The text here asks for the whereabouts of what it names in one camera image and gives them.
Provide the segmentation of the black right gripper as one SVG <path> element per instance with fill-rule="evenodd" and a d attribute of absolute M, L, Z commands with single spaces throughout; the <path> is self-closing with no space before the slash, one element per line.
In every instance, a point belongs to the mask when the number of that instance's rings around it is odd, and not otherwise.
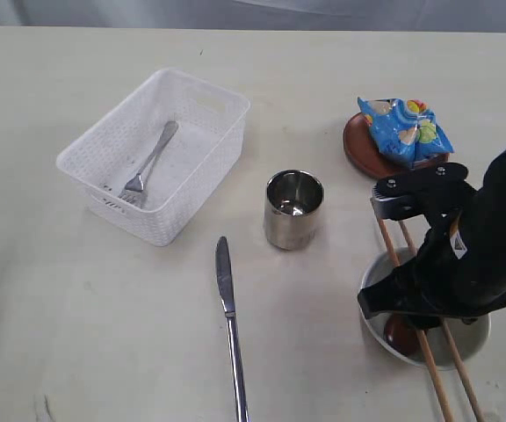
<path fill-rule="evenodd" d="M 506 308 L 506 210 L 443 217 L 416 258 L 400 266 L 377 258 L 357 300 L 365 319 L 404 314 L 417 330 L 437 328 L 443 317 L 472 319 Z"/>

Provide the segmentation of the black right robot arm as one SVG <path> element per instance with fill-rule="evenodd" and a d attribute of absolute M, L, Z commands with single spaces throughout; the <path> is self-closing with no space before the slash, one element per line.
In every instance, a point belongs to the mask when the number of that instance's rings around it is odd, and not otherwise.
<path fill-rule="evenodd" d="M 366 319 L 405 315 L 417 328 L 441 318 L 473 321 L 506 307 L 506 150 L 489 165 L 480 189 L 468 170 L 444 163 L 377 181 L 378 217 L 401 222 L 422 215 L 430 225 L 415 257 L 364 287 Z"/>

